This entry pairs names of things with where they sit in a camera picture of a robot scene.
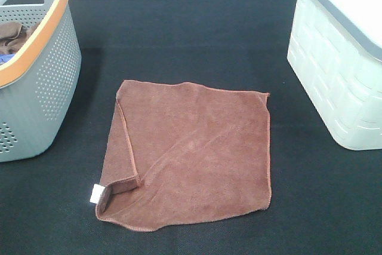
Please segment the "grey perforated basket orange rim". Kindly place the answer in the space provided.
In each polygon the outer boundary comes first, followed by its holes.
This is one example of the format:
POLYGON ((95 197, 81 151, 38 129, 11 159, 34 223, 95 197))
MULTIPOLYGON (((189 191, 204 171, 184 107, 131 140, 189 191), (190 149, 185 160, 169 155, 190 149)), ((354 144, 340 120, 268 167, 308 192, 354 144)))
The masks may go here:
POLYGON ((31 158, 52 144, 72 100, 81 52, 69 0, 1 5, 1 22, 34 31, 1 65, 1 161, 31 158))

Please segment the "brown towel in basket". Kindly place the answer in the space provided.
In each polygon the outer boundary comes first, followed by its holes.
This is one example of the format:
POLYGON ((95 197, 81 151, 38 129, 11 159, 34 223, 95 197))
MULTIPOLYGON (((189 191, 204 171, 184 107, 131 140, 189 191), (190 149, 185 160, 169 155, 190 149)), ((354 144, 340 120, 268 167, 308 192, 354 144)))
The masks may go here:
POLYGON ((18 52, 38 26, 39 23, 30 28, 25 28, 16 21, 1 24, 1 55, 18 52))

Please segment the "black table cloth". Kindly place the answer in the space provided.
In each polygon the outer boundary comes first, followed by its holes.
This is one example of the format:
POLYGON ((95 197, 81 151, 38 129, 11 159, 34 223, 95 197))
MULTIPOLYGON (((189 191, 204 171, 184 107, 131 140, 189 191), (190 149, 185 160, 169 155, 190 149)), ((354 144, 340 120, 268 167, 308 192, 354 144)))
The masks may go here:
POLYGON ((286 60, 296 0, 70 0, 81 74, 54 143, 1 164, 2 254, 380 254, 381 151, 336 144, 286 60), (269 93, 272 201, 134 232, 96 219, 125 79, 269 93))

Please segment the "blue cloth in basket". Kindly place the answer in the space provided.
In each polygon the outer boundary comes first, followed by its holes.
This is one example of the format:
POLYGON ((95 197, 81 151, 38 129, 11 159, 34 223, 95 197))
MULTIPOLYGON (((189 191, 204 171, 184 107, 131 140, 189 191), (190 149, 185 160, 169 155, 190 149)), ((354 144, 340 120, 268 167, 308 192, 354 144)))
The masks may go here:
POLYGON ((10 61, 15 54, 1 54, 0 55, 0 65, 3 65, 4 63, 10 61))

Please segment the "brown microfibre towel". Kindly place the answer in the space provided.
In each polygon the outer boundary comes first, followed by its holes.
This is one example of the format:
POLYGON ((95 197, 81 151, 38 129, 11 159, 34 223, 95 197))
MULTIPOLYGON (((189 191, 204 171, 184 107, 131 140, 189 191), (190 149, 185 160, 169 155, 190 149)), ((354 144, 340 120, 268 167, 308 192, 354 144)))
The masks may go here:
POLYGON ((132 231, 215 222, 271 202, 268 94, 125 80, 95 215, 132 231))

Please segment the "white basket grey rim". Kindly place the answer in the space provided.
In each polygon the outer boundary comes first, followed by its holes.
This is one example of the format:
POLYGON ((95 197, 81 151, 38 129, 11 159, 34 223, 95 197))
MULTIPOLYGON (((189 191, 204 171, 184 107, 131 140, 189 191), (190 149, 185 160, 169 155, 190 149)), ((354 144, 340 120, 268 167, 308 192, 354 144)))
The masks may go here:
POLYGON ((297 0, 287 59, 340 146, 381 148, 381 0, 297 0))

